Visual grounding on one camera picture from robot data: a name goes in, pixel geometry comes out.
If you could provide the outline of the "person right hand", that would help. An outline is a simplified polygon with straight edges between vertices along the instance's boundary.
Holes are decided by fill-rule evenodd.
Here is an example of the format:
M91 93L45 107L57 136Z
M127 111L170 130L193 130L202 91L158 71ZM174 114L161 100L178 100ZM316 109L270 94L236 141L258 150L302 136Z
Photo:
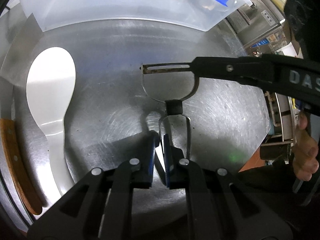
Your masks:
M319 162L316 160L318 146L315 139L308 135L307 126L308 119L303 112L300 112L295 131L296 144L292 148L294 154L292 166L297 179L302 181L310 181L319 168Z

